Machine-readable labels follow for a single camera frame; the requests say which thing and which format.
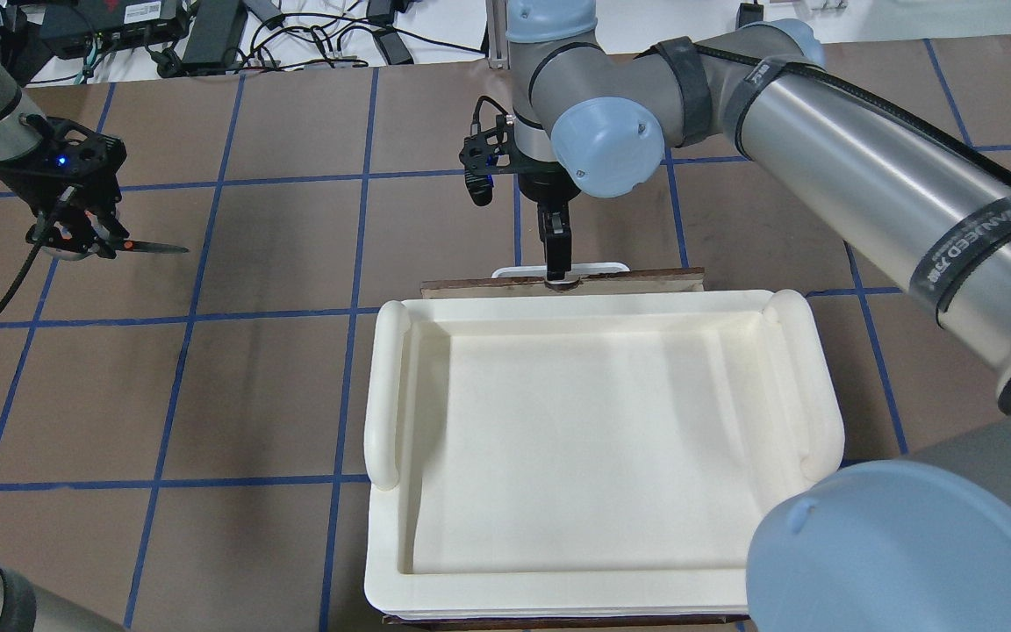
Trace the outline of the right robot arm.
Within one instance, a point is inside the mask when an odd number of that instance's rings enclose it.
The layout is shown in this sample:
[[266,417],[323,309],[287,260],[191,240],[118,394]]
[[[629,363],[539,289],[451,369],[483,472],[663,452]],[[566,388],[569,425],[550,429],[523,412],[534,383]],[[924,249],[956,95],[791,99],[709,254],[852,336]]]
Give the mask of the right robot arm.
[[1011,631],[1011,169],[830,75],[795,19],[626,64],[593,1],[508,1],[503,21],[513,111],[461,160],[478,205],[490,176],[519,177],[550,283],[572,267],[576,195],[627,195],[664,148],[721,133],[996,373],[1002,420],[771,509],[748,551],[758,628]]

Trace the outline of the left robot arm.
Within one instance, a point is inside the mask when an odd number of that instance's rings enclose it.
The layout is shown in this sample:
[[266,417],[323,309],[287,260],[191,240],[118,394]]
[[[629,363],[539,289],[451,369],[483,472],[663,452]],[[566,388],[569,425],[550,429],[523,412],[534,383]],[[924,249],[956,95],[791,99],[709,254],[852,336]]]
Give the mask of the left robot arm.
[[[123,141],[49,117],[0,63],[0,181],[31,208],[25,257],[0,315],[40,252],[112,259],[135,243],[118,219]],[[118,631],[120,625],[0,564],[0,631]]]

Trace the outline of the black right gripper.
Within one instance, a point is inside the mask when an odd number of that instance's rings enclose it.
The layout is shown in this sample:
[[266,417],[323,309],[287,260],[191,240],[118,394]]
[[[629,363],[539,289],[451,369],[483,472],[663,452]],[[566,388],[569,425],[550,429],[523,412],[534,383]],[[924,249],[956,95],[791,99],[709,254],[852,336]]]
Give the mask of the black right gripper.
[[517,176],[522,195],[539,208],[546,280],[561,283],[572,269],[569,204],[579,188],[558,162],[522,152],[517,131],[516,119],[493,97],[475,101],[470,136],[462,140],[458,155],[466,191],[475,205],[483,207],[492,201],[494,176]]

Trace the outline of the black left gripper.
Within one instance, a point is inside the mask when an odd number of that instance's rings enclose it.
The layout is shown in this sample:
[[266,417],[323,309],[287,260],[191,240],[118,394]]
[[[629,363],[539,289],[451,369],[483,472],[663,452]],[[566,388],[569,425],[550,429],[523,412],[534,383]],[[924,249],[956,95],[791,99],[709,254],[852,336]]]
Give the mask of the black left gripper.
[[89,255],[113,259],[132,252],[133,241],[117,209],[123,200],[117,173],[127,160],[124,141],[76,121],[25,121],[24,125],[39,134],[39,145],[16,161],[16,193],[35,209],[25,241],[52,257],[85,256],[80,241],[68,230],[71,208],[49,207],[68,191],[68,202],[89,212],[96,236]]

